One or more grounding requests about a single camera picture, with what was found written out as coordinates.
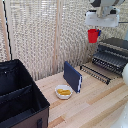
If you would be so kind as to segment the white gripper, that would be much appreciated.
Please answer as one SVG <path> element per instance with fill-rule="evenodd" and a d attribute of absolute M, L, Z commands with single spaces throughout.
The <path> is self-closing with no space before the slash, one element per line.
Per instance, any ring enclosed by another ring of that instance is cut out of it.
<path fill-rule="evenodd" d="M 111 10 L 110 13 L 99 18 L 95 10 L 89 10 L 85 14 L 85 24 L 91 26 L 101 26 L 101 27 L 117 27 L 119 23 L 119 10 Z M 98 36 L 101 35 L 101 30 L 97 30 Z"/>

